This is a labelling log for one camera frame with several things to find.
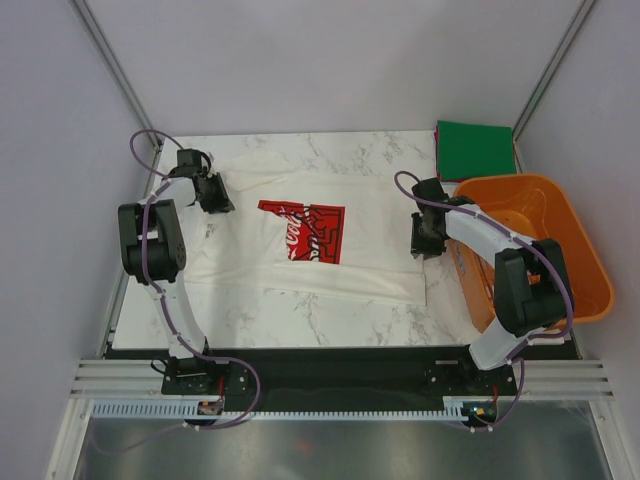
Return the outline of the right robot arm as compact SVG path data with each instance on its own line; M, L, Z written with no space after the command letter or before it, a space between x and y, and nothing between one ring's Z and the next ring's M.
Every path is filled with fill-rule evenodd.
M495 318L469 345L472 360L458 368L467 392L483 392L494 381L493 369L515 355L546 329L573 323L574 305L560 245L519 234L489 217L476 204L454 205L411 197L442 240L465 244L494 270Z

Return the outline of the white coca-cola t-shirt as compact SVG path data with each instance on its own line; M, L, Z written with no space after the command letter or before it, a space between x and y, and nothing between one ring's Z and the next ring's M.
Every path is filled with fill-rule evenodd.
M235 208L183 214L188 282L425 304L414 205L391 178L309 172L278 156L220 171Z

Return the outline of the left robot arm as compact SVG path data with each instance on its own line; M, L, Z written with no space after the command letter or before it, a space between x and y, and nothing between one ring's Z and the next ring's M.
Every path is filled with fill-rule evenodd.
M206 214L234 210L222 176L195 170L167 177L144 199L118 208L118 228L125 272L143 286L164 323L169 354L176 360L197 358L185 382L208 393L219 382L219 369L207 360L208 341L198 326L184 279L187 248L179 214L196 206Z

